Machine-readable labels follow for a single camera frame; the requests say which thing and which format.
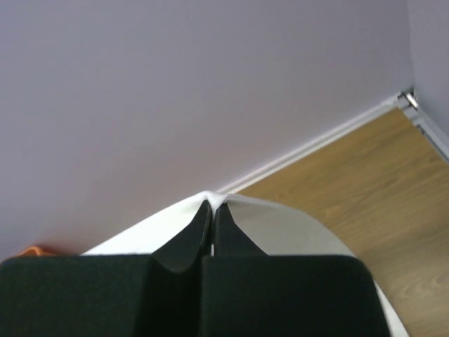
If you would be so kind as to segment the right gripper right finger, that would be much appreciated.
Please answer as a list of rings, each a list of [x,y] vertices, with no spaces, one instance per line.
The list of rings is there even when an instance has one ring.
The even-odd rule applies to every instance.
[[[269,256],[228,205],[202,260],[203,336],[388,336],[373,278],[343,255]]]

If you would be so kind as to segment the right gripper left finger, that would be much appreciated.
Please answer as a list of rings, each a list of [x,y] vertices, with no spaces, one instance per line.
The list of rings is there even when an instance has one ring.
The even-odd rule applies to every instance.
[[[1,264],[2,336],[196,333],[212,209],[151,254],[22,257]]]

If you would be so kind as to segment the white red printed t-shirt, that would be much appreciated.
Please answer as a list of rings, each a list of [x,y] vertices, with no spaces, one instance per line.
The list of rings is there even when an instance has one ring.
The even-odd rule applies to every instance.
[[[120,234],[94,247],[82,256],[151,254],[181,232],[193,219],[201,203],[212,209],[210,241],[201,258],[213,256],[213,225],[217,210],[228,205],[238,227],[269,256],[343,255],[357,258],[330,230],[307,214],[265,200],[235,194],[201,192],[179,201]],[[199,274],[199,304],[196,333],[201,333],[201,280]],[[388,336],[405,336],[404,325],[380,287],[374,281],[384,316],[389,327]],[[190,336],[187,333],[167,336]]]

